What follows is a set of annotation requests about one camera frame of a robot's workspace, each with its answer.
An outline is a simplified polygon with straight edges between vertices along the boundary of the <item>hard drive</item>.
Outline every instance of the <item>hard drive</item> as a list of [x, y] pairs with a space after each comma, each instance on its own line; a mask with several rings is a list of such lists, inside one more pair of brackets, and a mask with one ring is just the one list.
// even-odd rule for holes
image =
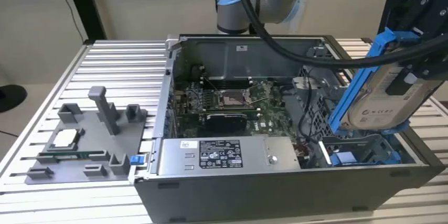
[[441, 82], [417, 79], [402, 95], [389, 95], [385, 90], [401, 69], [402, 66], [394, 63], [370, 73], [346, 108], [338, 131], [388, 130], [406, 121]]

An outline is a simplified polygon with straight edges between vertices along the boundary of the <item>green circuit board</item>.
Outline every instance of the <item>green circuit board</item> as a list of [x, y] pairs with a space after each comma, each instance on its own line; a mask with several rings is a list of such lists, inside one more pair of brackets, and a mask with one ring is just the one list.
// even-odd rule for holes
[[225, 136], [206, 132], [208, 115], [237, 114], [246, 118], [245, 130], [237, 136], [296, 137], [285, 102], [273, 81], [253, 81], [246, 89], [202, 89], [192, 83], [177, 90], [177, 128], [180, 137]]

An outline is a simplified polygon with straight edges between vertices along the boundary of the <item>power supply label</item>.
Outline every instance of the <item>power supply label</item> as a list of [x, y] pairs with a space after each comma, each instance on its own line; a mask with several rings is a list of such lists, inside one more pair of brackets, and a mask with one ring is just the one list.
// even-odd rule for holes
[[198, 152], [202, 169], [242, 167], [240, 140], [200, 141]]

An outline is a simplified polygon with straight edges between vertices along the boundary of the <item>aluminum table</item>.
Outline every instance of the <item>aluminum table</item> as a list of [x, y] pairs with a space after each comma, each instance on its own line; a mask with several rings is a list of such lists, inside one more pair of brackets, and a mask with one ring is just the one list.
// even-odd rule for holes
[[[369, 44], [338, 39], [353, 58]], [[138, 103], [148, 110], [140, 152], [150, 150], [152, 127], [164, 75], [164, 41], [97, 41], [84, 46], [0, 162], [0, 223], [150, 223], [128, 181], [26, 185], [25, 172], [49, 140], [62, 103], [93, 110], [90, 86], [105, 86], [120, 109]], [[448, 110], [430, 98], [410, 118], [410, 127], [448, 165]], [[448, 223], [448, 169], [417, 189], [396, 194], [373, 212], [240, 221], [232, 223]]]

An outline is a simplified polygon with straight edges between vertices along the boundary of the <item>white wall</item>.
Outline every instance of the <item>white wall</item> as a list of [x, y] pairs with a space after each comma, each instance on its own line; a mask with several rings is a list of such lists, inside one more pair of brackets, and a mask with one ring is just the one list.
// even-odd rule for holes
[[64, 0], [0, 0], [0, 71], [10, 82], [56, 82], [80, 45]]
[[306, 0], [298, 32], [373, 38], [384, 3], [385, 0]]
[[164, 39], [214, 33], [214, 0], [96, 0], [109, 38]]

